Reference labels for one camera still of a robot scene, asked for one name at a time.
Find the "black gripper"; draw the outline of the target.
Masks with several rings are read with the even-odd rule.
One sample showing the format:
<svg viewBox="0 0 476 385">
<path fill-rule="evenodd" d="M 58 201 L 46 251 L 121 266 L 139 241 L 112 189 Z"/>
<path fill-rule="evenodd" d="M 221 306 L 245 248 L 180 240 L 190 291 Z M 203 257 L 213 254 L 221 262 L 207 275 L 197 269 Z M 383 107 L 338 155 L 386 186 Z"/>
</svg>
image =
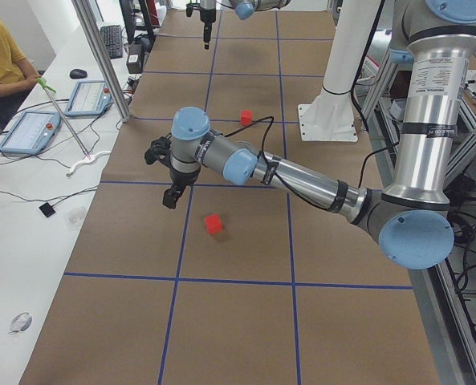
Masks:
<svg viewBox="0 0 476 385">
<path fill-rule="evenodd" d="M 181 199 L 185 188 L 192 186 L 200 174 L 200 168 L 197 167 L 194 171 L 182 172 L 174 167 L 169 170 L 172 186 L 170 189 L 165 190 L 162 204 L 165 207 L 177 207 L 177 202 Z"/>
<path fill-rule="evenodd" d="M 201 21 L 204 23 L 204 30 L 203 30 L 203 42 L 204 42 L 204 49 L 210 48 L 210 41 L 211 41 L 211 25 L 215 23 L 215 9 L 210 8 L 201 8 Z"/>
</svg>

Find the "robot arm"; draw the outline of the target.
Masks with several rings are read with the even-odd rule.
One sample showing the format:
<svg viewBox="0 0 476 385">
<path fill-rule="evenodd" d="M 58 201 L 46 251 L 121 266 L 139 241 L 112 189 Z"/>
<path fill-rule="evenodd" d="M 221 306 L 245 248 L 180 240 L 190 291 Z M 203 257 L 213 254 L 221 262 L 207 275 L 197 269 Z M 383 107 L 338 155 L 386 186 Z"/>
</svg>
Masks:
<svg viewBox="0 0 476 385">
<path fill-rule="evenodd" d="M 290 0 L 230 0 L 223 3 L 223 7 L 230 8 L 241 20 L 250 18 L 254 13 L 273 9 L 282 9 L 290 4 Z M 212 37 L 213 24 L 217 19 L 217 1 L 194 1 L 186 5 L 186 16 L 190 17 L 194 11 L 199 12 L 203 23 L 204 49 L 209 50 Z"/>
<path fill-rule="evenodd" d="M 446 217 L 445 174 L 469 59 L 476 51 L 476 1 L 396 2 L 391 49 L 408 54 L 413 69 L 399 139 L 388 147 L 395 158 L 385 188 L 352 187 L 264 148 L 234 142 L 212 129 L 203 110 L 184 107 L 165 138 L 172 184 L 164 206 L 174 208 L 201 169 L 209 168 L 232 184 L 256 179 L 345 217 L 407 269 L 440 264 L 455 242 Z"/>
</svg>

